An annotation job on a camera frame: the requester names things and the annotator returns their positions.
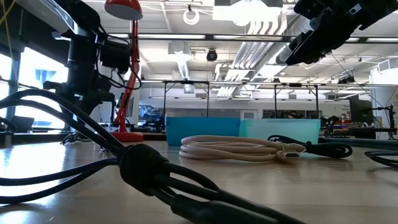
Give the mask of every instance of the fluorescent light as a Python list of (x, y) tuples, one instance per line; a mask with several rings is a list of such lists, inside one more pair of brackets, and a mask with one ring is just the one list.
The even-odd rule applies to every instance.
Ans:
[(398, 38), (390, 38), (390, 37), (385, 37), (385, 38), (368, 38), (366, 41), (367, 41), (367, 42), (398, 42)]
[(119, 37), (119, 38), (129, 38), (129, 34), (110, 34), (114, 37)]
[(359, 41), (359, 38), (352, 37), (352, 38), (349, 38), (346, 42), (357, 42), (357, 41)]
[(265, 65), (259, 70), (259, 73), (261, 74), (261, 78), (271, 78), (277, 75), (285, 68), (286, 66), (282, 65)]
[(142, 80), (142, 83), (163, 83), (161, 80)]
[(195, 39), (204, 40), (205, 35), (200, 34), (138, 34), (138, 39)]
[(203, 98), (200, 97), (179, 97), (179, 100), (205, 100)]
[[(150, 96), (149, 99), (164, 99), (163, 96)], [(175, 99), (175, 97), (166, 97), (166, 99)]]
[(214, 35), (215, 40), (251, 40), (251, 41), (281, 41), (282, 37), (263, 36), (263, 35)]
[(241, 85), (243, 82), (209, 82), (210, 84)]

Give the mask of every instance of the monitor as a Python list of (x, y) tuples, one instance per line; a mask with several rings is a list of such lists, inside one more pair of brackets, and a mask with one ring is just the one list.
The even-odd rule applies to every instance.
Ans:
[(372, 103), (370, 101), (360, 100), (359, 96), (349, 98), (349, 109), (351, 110), (351, 122), (373, 123)]

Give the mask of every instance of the red lamp base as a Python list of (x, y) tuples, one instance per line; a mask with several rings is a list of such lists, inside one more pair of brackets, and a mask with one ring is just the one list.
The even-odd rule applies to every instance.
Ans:
[(142, 133), (112, 132), (111, 134), (120, 142), (142, 142), (142, 141), (144, 141), (144, 135)]

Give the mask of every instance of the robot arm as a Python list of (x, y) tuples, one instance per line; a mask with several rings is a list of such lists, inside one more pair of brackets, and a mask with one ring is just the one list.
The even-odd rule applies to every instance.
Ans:
[(310, 19), (313, 30), (290, 43), (286, 64), (317, 62), (342, 46), (359, 26), (365, 30), (397, 9), (397, 0), (300, 0), (294, 11)]

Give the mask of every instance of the red lamp shade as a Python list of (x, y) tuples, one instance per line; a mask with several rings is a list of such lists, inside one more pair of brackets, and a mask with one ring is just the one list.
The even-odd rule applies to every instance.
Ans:
[(106, 0), (105, 11), (119, 19), (129, 21), (142, 19), (142, 9), (138, 0)]

